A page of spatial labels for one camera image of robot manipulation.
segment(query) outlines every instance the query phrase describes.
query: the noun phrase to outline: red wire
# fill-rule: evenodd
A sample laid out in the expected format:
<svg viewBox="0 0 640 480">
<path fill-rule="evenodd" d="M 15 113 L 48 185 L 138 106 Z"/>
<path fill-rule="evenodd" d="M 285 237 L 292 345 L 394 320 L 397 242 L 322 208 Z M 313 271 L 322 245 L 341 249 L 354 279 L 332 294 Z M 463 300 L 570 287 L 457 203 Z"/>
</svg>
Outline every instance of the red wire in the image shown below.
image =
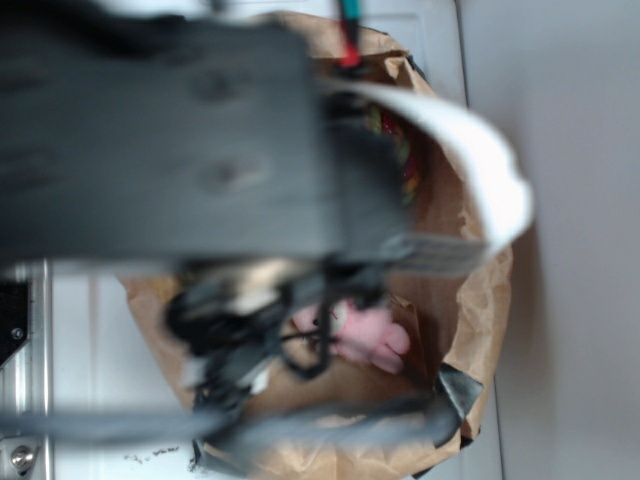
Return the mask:
<svg viewBox="0 0 640 480">
<path fill-rule="evenodd" d="M 345 46 L 344 57 L 340 59 L 340 66 L 345 68 L 355 67 L 360 64 L 360 51 L 352 43 Z"/>
</svg>

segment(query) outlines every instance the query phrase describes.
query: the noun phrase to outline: pink stuffed toy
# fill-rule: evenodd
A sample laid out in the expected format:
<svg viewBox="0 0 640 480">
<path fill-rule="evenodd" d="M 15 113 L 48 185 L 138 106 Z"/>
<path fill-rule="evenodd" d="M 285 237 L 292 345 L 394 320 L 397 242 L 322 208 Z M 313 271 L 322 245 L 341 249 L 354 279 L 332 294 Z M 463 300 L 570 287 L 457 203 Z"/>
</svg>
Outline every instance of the pink stuffed toy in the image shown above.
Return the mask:
<svg viewBox="0 0 640 480">
<path fill-rule="evenodd" d="M 316 330 L 318 307 L 311 306 L 293 316 L 300 332 Z M 409 335 L 393 323 L 388 308 L 358 310 L 350 300 L 343 300 L 331 309 L 331 333 L 335 343 L 331 353 L 358 363 L 373 363 L 376 367 L 398 373 L 403 362 L 400 355 L 409 351 Z"/>
</svg>

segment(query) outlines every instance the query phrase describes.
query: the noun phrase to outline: metal bracket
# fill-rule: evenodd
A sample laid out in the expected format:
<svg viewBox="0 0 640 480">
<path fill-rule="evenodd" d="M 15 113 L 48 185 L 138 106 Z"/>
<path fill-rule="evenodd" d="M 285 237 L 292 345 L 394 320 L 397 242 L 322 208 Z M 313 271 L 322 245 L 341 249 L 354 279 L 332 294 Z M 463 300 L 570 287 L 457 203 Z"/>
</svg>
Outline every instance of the metal bracket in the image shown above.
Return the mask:
<svg viewBox="0 0 640 480">
<path fill-rule="evenodd" d="M 0 367 L 26 343 L 29 334 L 29 284 L 0 282 Z"/>
<path fill-rule="evenodd" d="M 13 282 L 3 286 L 7 295 L 0 306 L 6 308 L 0 309 L 0 323 L 8 319 L 11 330 L 21 328 L 24 335 L 16 342 L 19 348 L 0 368 L 0 411 L 47 414 L 51 409 L 52 341 L 49 266 L 45 262 L 25 265 Z M 18 321 L 24 324 L 17 326 Z M 7 433 L 0 432 L 0 480 L 52 479 L 50 440 L 4 437 Z"/>
</svg>

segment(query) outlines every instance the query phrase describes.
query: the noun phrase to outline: crumpled paper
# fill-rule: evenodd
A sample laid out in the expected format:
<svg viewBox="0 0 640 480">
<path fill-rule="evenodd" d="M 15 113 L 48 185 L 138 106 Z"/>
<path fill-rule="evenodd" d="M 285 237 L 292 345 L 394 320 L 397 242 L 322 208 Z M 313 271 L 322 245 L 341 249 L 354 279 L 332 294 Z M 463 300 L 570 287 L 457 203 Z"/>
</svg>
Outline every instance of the crumpled paper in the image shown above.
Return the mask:
<svg viewBox="0 0 640 480">
<path fill-rule="evenodd" d="M 335 22 L 291 12 L 279 12 L 275 17 L 308 39 L 309 53 L 317 59 L 320 71 L 341 55 L 342 37 Z M 363 54 L 371 67 L 368 80 L 434 95 L 412 67 L 402 45 L 370 29 L 362 29 L 361 38 Z M 414 200 L 415 229 L 482 238 L 474 206 L 465 193 L 464 179 L 459 176 L 457 159 L 446 147 L 410 127 L 406 134 L 420 159 L 422 178 Z M 411 350 L 404 357 L 404 374 L 394 376 L 371 365 L 334 358 L 328 372 L 310 382 L 301 382 L 280 361 L 274 361 L 269 370 L 269 387 L 254 397 L 245 411 L 251 416 L 333 401 L 382 402 L 428 385 L 445 361 L 485 387 L 460 431 L 446 445 L 436 449 L 423 442 L 386 450 L 360 448 L 346 452 L 329 445 L 314 449 L 276 445 L 257 459 L 251 478 L 391 480 L 425 470 L 456 454 L 462 437 L 474 439 L 479 433 L 507 324 L 511 265 L 512 253 L 507 248 L 466 278 L 393 277 L 389 291 L 394 319 L 407 329 L 412 341 Z M 163 326 L 163 308 L 180 291 L 180 283 L 171 277 L 122 279 L 122 283 L 158 365 L 180 401 L 189 407 L 193 393 L 181 383 L 187 347 Z M 294 355 L 304 355 L 301 344 L 291 348 Z"/>
</svg>

